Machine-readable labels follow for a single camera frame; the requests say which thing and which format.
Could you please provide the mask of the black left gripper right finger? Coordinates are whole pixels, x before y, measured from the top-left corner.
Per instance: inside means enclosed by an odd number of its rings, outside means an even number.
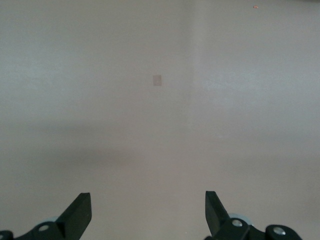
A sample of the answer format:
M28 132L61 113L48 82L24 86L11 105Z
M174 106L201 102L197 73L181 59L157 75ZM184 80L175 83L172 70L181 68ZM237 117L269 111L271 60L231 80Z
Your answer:
M230 217L215 191L205 192L205 219L211 233L207 240L300 240L292 228L271 224L265 231L239 217Z

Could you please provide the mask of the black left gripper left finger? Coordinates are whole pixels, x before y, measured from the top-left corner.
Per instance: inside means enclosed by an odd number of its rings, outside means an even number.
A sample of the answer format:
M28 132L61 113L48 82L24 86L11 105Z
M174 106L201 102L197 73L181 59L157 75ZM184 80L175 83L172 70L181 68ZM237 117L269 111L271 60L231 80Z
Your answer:
M79 240L92 219L91 194L80 193L55 221L45 221L27 233L14 237L2 230L2 240Z

